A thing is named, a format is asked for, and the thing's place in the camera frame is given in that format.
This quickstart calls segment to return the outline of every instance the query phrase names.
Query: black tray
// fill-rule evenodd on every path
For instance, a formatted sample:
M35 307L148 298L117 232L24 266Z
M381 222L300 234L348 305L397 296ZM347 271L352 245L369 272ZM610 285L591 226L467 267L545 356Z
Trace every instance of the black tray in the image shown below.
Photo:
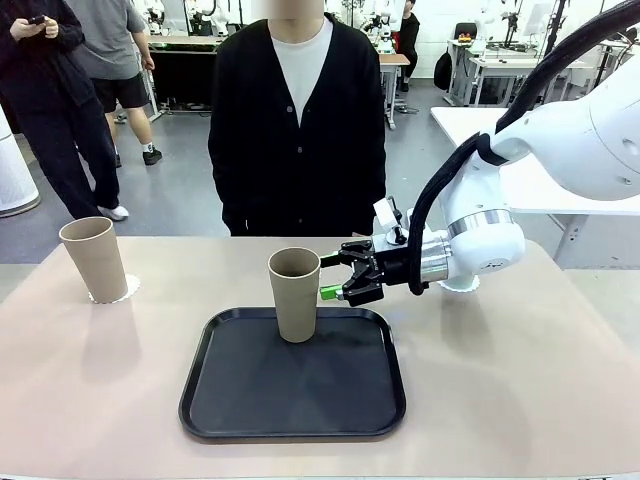
M302 344L278 333L274 308L237 308L205 327L180 420L207 439L370 437L393 430L406 400L387 322L319 308Z

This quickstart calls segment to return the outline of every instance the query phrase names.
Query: paper cup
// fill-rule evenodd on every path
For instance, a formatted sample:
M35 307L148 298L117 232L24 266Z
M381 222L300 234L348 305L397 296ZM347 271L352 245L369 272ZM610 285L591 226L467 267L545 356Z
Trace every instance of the paper cup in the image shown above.
M316 330L320 257L306 248L285 248L269 259L269 276L280 336L306 342Z
M62 227L59 235L95 302L112 303L127 294L127 280L111 220L82 218Z

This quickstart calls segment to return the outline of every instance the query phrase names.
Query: sneaker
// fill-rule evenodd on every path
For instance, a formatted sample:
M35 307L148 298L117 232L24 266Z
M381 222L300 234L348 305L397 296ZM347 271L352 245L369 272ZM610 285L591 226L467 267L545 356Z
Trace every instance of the sneaker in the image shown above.
M162 152L156 147L153 147L153 152L143 152L142 158L144 158L144 164L150 167L162 160Z
M114 222L121 222L129 218L129 211L126 208L124 208L122 205L118 205L114 209L98 207L98 210L100 210L100 213L102 215L104 215L107 218L110 218Z

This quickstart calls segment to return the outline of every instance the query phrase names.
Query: gray t-shirt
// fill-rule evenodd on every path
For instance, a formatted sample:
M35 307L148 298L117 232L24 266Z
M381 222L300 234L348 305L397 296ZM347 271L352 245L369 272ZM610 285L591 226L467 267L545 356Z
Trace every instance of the gray t-shirt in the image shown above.
M131 33L145 22L132 0L67 0L82 24L86 42L74 55L91 78L127 80L139 72Z

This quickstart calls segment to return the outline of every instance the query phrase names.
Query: black shorts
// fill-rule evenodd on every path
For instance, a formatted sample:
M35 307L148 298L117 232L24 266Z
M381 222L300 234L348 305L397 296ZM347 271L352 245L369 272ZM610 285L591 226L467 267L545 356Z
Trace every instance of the black shorts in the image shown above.
M139 108L149 103L149 97L140 73L128 80L93 78L92 81L105 113L115 112L116 101L120 102L122 108Z

